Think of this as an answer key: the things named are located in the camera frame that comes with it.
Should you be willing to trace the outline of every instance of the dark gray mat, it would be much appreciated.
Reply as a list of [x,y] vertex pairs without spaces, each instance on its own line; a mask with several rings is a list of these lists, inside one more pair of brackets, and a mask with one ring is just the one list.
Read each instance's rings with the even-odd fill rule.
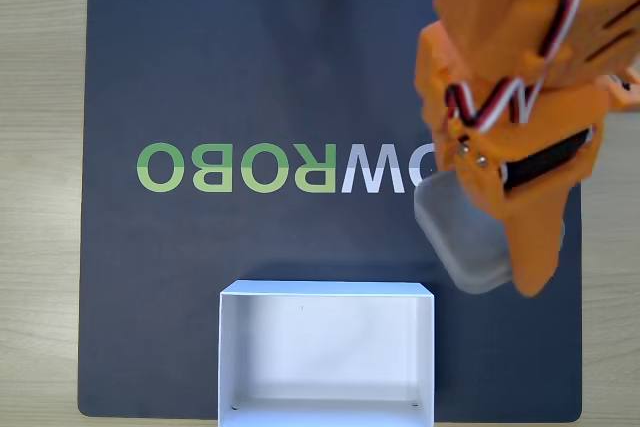
[[[415,223],[407,171],[428,143],[414,93],[431,0],[89,0],[79,406],[91,416],[216,417],[218,293],[238,277],[423,282],[437,301],[439,421],[561,422],[581,410],[581,227],[576,189],[558,274],[544,293],[458,292]],[[167,142],[185,160],[170,192],[136,163]],[[249,189],[243,153],[280,146],[284,186]],[[233,144],[233,192],[193,184],[192,150]],[[293,147],[337,145],[333,194],[302,192]],[[393,144],[406,193],[360,171]],[[208,154],[216,162],[220,155]],[[156,154],[153,179],[171,175]],[[423,173],[433,168],[430,155]],[[258,181],[275,161],[260,154]],[[216,182],[220,174],[210,174]],[[310,174],[308,180],[321,182]]]

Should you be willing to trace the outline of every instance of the orange robotic gripper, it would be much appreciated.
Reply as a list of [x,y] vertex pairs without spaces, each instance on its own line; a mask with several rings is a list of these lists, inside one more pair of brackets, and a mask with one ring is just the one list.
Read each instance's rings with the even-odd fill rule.
[[[435,0],[435,9],[416,88],[441,172],[418,188],[416,216],[463,290],[512,279],[535,296],[556,271],[567,196],[591,174],[605,115],[640,105],[626,70],[640,52],[640,0]],[[461,253],[469,245],[475,257]]]

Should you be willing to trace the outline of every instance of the open box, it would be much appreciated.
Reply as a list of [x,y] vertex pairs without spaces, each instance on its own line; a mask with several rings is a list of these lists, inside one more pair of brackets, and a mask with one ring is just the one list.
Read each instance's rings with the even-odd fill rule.
[[221,427],[433,425],[420,284],[237,281],[221,294]]

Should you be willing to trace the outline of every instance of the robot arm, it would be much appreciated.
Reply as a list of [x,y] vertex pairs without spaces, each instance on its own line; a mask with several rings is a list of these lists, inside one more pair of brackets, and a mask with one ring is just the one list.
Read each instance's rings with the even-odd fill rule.
[[[419,187],[416,217],[461,289],[511,278],[534,296],[557,268],[567,196],[591,174],[604,117],[639,103],[640,90],[624,83],[637,78],[610,73],[640,52],[640,1],[435,6],[440,21],[421,34],[416,86],[445,172]],[[490,240],[478,250],[461,232]]]

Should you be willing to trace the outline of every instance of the wooden table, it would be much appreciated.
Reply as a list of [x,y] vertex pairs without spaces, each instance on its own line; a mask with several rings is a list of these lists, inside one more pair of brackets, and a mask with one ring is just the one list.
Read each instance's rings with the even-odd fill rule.
[[[0,0],[0,425],[196,426],[76,408],[86,0]],[[640,425],[640,114],[584,187],[584,414]]]

